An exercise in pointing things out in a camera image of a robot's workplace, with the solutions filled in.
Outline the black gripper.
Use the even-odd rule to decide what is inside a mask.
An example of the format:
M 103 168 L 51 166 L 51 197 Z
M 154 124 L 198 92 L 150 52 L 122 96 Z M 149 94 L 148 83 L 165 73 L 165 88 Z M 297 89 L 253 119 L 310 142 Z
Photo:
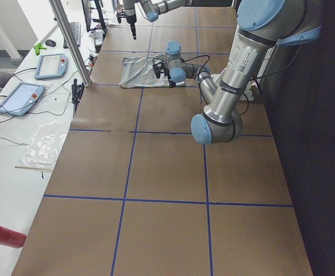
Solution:
M 137 17 L 135 14 L 127 15 L 124 10 L 117 12 L 116 14 L 117 21 L 120 24 L 122 19 L 125 18 L 127 23 L 130 25 L 130 30 L 132 32 L 133 39 L 137 39 L 135 23 L 137 22 Z
M 157 79 L 160 79 L 161 75 L 163 74 L 164 76 L 167 77 L 167 79 L 169 81 L 169 88 L 174 88 L 175 87 L 175 82 L 172 80 L 172 78 L 170 76 L 170 71 L 166 67 L 164 62 L 154 63 L 152 65 L 152 67 L 153 67 L 153 71 L 154 71 Z

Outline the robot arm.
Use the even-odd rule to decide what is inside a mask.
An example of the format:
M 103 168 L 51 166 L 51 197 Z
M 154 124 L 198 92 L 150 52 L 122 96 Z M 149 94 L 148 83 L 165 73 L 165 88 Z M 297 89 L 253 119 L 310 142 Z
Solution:
M 154 63 L 153 70 L 157 78 L 164 73 L 171 86 L 195 79 L 207 102 L 202 113 L 191 120 L 197 143 L 227 143 L 240 136 L 242 119 L 236 105 L 267 50 L 316 40 L 323 5 L 323 1 L 242 1 L 229 61 L 217 81 L 206 66 L 184 60 L 177 41 L 168 43 L 164 61 Z
M 123 1 L 124 8 L 118 11 L 116 14 L 117 21 L 120 24 L 122 19 L 125 18 L 127 23 L 130 25 L 130 30 L 132 32 L 133 39 L 137 39 L 136 26 L 137 22 L 135 5 L 140 3 L 145 16 L 149 22 L 154 22 L 159 18 L 159 15 L 166 14 L 171 10 L 175 10 L 183 6 L 197 6 L 198 1 L 193 0 L 170 0 L 170 1 L 159 1 L 158 3 L 152 3 L 149 0 L 126 0 Z

